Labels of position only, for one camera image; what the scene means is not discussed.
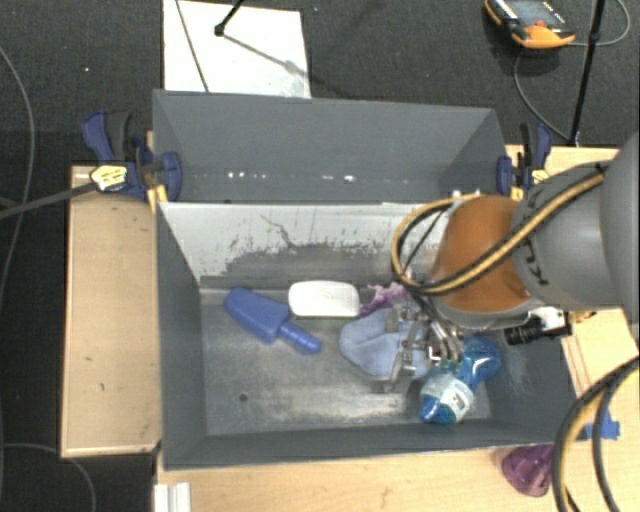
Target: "orange device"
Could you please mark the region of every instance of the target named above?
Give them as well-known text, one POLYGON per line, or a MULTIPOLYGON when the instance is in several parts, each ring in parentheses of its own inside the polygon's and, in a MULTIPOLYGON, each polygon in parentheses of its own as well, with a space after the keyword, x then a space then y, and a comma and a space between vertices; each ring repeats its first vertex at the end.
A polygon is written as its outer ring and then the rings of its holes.
POLYGON ((516 43, 531 50, 561 48, 575 39, 567 22, 542 0, 485 0, 489 17, 516 43))

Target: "white paper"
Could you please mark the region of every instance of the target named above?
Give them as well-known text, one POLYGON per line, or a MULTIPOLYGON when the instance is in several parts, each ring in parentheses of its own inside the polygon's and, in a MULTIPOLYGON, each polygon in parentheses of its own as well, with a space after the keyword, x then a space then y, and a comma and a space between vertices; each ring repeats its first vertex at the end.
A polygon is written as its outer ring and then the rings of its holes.
MULTIPOLYGON (((299 12, 241 7, 217 37, 230 5, 179 4, 210 92, 311 97, 299 12)), ((193 53, 175 0, 164 0, 165 89, 205 91, 193 53)))

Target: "blue clamp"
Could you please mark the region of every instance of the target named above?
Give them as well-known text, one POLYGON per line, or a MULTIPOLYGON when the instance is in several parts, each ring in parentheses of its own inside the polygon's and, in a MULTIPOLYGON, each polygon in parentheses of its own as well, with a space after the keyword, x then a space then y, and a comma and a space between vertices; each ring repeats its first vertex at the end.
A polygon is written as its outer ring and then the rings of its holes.
POLYGON ((534 127, 527 123, 520 125, 524 153, 518 153, 518 165, 508 156, 501 156, 496 167, 496 189, 504 196, 511 195, 512 187, 527 192, 534 184, 533 172, 544 169, 553 145, 551 130, 542 123, 534 127))
POLYGON ((156 185, 165 185, 169 201, 176 201, 182 186, 178 154, 168 151, 161 155, 159 161, 154 161, 153 153, 141 138, 128 137, 130 120, 128 112, 94 112, 81 124, 85 144, 96 154, 100 165, 117 163, 126 168, 125 185, 113 191, 146 201, 147 190, 151 186, 144 175, 153 174, 156 185))

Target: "black tripod leg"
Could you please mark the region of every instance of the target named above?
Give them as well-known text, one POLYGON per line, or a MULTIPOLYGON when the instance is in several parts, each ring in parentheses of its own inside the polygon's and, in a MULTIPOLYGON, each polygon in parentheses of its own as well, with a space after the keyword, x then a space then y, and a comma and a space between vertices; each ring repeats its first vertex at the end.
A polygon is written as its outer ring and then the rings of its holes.
POLYGON ((580 117, 582 116, 582 107, 584 105, 584 97, 587 92, 587 84, 589 83, 589 74, 591 73, 591 63, 593 62, 593 54, 596 51, 597 42, 600 39, 600 23, 602 22, 602 13, 604 11, 605 0, 598 0, 596 8, 593 12, 593 20, 591 22, 591 30, 589 31, 589 44, 587 46, 587 54, 584 59, 584 67, 582 68, 582 79, 580 81, 580 91, 578 92, 578 100, 576 102, 576 111, 573 116, 573 125, 571 127, 571 135, 569 135, 569 143, 578 145, 578 128, 580 126, 580 117))
POLYGON ((238 9, 240 9, 240 6, 243 3, 244 0, 238 0, 229 11, 229 14, 227 14, 227 16, 218 25, 216 25, 216 28, 213 31, 216 36, 222 37, 224 35, 224 29, 227 26, 227 23, 229 23, 231 18, 233 18, 234 14, 238 11, 238 9))

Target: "wooden board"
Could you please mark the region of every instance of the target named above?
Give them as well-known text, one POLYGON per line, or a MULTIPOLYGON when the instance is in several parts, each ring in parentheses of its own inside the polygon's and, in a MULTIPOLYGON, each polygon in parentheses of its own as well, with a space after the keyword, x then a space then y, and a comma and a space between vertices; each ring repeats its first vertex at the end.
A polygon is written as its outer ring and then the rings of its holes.
MULTIPOLYGON (((73 186, 89 168, 73 170, 73 186)), ((153 217, 97 192, 71 201, 63 457, 151 451, 160 440, 153 217)))

